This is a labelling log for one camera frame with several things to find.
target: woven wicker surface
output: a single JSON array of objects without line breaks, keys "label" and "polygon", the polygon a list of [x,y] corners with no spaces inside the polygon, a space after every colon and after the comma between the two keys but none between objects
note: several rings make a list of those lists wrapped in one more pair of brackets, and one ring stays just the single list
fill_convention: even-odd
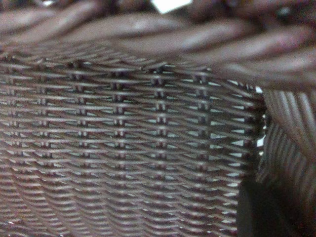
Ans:
[{"label": "woven wicker surface", "polygon": [[288,217],[296,226],[309,229],[305,236],[316,233],[316,165],[305,157],[297,144],[277,123],[270,125],[264,145],[265,157],[258,181],[278,190]]},{"label": "woven wicker surface", "polygon": [[28,50],[0,62],[0,220],[29,236],[234,236],[261,94],[106,44]]},{"label": "woven wicker surface", "polygon": [[295,141],[303,154],[316,164],[316,91],[265,90],[265,100],[273,118]]}]

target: white object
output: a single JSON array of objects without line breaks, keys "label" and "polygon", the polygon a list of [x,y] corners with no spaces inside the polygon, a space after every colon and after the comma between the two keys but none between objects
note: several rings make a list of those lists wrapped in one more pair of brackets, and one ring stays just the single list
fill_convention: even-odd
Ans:
[{"label": "white object", "polygon": [[161,14],[171,12],[191,3],[192,0],[152,0],[152,4]]}]

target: wicker basket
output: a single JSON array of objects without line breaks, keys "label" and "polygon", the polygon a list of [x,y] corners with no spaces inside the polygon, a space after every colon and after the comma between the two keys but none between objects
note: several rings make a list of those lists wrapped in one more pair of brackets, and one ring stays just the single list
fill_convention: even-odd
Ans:
[{"label": "wicker basket", "polygon": [[258,180],[313,228],[315,93],[241,81],[107,41],[0,51],[0,234],[236,236],[266,107]]}]

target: brown wicker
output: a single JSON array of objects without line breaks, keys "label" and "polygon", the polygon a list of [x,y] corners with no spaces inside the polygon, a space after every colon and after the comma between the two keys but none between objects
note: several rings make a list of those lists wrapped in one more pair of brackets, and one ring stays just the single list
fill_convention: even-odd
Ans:
[{"label": "brown wicker", "polygon": [[2,233],[235,236],[253,87],[106,42],[1,52],[0,83]]},{"label": "brown wicker", "polygon": [[258,181],[277,190],[287,216],[305,227],[305,236],[316,233],[316,164],[305,157],[297,144],[275,122],[265,138],[264,159]]},{"label": "brown wicker", "polygon": [[315,164],[316,90],[306,85],[296,91],[265,90],[264,95],[273,118]]}]

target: rattan weave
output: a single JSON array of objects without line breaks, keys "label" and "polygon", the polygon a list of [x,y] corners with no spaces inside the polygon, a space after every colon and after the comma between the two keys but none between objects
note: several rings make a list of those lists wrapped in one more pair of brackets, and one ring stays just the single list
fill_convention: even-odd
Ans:
[{"label": "rattan weave", "polygon": [[282,127],[272,122],[265,138],[258,181],[277,190],[289,219],[305,226],[304,236],[316,231],[316,164],[305,157]]},{"label": "rattan weave", "polygon": [[0,83],[0,220],[24,236],[235,235],[253,87],[96,42],[2,52]]}]

